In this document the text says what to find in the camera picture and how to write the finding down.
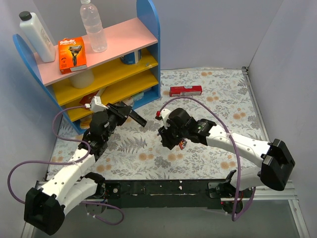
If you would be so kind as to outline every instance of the bottle cap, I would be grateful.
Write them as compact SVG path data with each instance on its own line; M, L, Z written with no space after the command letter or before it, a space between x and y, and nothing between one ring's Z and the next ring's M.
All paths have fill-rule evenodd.
M29 11L23 11L19 14L19 17L21 18L22 21L27 21L32 18L32 15Z

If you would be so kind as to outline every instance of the blue shelf frame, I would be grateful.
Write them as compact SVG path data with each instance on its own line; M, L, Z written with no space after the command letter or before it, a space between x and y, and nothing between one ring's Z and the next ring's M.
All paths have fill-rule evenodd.
M136 8L138 18L158 40L156 44L147 47L149 52L158 62L158 66L155 66L150 69L152 74L157 79L158 85L153 86L150 89L150 91L144 94L141 100L135 102L133 109L139 108L149 102L154 101L155 99L160 98L160 26L158 13L152 0L137 0ZM42 83L39 68L36 64L34 54L30 47L18 34L13 35L13 42L23 62L25 63L26 67L28 68L32 76L38 82L38 84L42 87L42 89L46 92L46 94L55 103L55 105L59 108L60 111L62 109L65 109L65 106L61 107L58 104L52 85L44 86L44 84ZM73 128L76 130L78 134L82 134L85 132L85 130L80 128L79 120L72 122L67 113L64 113L63 115L67 119L67 121L73 126Z

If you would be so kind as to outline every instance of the pink shelf board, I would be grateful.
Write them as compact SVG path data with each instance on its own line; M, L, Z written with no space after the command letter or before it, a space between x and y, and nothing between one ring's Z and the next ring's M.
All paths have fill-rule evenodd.
M138 18L107 27L104 31L106 33L108 48L101 53L94 52L90 46L88 36L83 36L88 68L96 67L158 42L155 36ZM58 46L55 46L55 48L56 59L54 62L44 63L37 53L34 54L42 82L45 86L82 72L80 70L73 73L61 74L58 65Z

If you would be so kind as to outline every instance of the white bottle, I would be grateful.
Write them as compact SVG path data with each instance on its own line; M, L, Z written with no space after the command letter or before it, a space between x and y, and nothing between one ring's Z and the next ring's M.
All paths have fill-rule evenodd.
M35 48L43 62L55 60L55 47L49 39L39 18L34 12L23 11L19 14L21 18L20 28Z
M90 3L90 0L81 0L81 3L80 15L91 47L94 52L103 52L107 49L107 40L98 10L95 5Z

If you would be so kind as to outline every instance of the floral pattern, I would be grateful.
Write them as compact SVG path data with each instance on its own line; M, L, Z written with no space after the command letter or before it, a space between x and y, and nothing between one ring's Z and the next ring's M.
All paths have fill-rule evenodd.
M143 128L131 118L118 126L108 142L108 148L88 169L106 179L212 179L225 178L236 169L236 157L227 151L188 141L184 150L162 147L157 130L162 122L154 119L156 111L170 99L170 86L201 85L203 93L194 96L212 109L231 131L262 140L260 123L252 105L246 82L240 70L162 71L161 98L136 110L148 123ZM217 123L200 105L187 99L171 102L167 108L183 107L196 119L206 118ZM62 120L59 135L81 139L74 129ZM66 162L77 143L57 140L52 161ZM253 164L245 159L242 168ZM50 165L47 179L61 166Z

